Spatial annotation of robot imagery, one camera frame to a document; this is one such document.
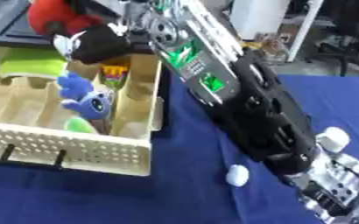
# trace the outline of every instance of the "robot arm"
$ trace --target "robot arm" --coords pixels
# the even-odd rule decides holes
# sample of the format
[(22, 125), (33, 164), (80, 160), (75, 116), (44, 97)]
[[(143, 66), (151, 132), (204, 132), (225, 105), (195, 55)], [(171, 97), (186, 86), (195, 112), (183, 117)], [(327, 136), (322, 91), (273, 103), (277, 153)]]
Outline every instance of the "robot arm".
[(125, 7), (130, 30), (149, 32), (152, 50), (247, 156), (294, 187), (325, 223), (359, 223), (359, 161), (331, 136), (316, 137), (277, 75), (199, 1)]

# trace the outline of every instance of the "office chair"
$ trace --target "office chair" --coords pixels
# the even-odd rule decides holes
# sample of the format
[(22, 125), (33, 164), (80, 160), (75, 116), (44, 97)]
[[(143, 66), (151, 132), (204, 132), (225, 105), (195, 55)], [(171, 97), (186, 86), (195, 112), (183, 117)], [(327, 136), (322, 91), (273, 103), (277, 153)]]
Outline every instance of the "office chair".
[(321, 43), (316, 54), (311, 55), (306, 60), (334, 59), (341, 64), (340, 76), (344, 77), (348, 71), (348, 64), (359, 66), (359, 0), (331, 1), (334, 7), (330, 17), (334, 20), (335, 27), (331, 28), (335, 35), (341, 37), (339, 45)]

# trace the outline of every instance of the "table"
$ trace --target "table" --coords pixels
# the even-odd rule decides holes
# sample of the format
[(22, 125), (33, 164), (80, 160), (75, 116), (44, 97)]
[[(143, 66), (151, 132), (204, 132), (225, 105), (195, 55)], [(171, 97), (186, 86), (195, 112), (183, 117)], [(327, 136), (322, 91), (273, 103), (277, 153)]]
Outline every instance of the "table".
[[(359, 77), (282, 78), (314, 129), (344, 128), (352, 138), (347, 152), (359, 157)], [(0, 224), (320, 223), (293, 189), (239, 153), (177, 77), (169, 90), (170, 113), (153, 137), (150, 177), (0, 166)], [(225, 183), (232, 164), (250, 169), (246, 186)]]

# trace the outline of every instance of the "red plush toy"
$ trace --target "red plush toy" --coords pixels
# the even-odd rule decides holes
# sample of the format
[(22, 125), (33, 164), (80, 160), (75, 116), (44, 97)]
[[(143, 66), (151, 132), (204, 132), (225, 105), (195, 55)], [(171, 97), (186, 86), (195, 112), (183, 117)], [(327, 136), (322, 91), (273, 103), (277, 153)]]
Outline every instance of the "red plush toy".
[(98, 17), (74, 12), (66, 0), (35, 0), (28, 11), (32, 29), (41, 35), (53, 35), (50, 26), (57, 23), (67, 36), (72, 36), (92, 25), (102, 23)]

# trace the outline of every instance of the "green object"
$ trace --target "green object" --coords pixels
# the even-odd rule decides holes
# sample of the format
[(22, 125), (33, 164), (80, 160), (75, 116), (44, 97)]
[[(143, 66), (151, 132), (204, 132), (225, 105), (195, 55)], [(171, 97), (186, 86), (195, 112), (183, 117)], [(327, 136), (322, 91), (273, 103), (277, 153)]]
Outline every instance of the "green object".
[(200, 51), (201, 49), (197, 47), (195, 41), (192, 40), (177, 48), (175, 51), (169, 52), (168, 61), (174, 67), (183, 67), (185, 64), (191, 62)]
[(64, 124), (64, 130), (80, 133), (97, 134), (96, 129), (85, 119), (75, 116), (67, 120)]
[(207, 73), (204, 77), (202, 77), (201, 83), (214, 93), (223, 88), (223, 82), (218, 80), (218, 78), (213, 76), (211, 73)]
[(166, 0), (156, 0), (155, 2), (155, 9), (157, 11), (164, 11), (165, 9), (167, 9), (167, 2)]
[(25, 76), (55, 80), (65, 65), (55, 50), (11, 48), (0, 62), (0, 79)]

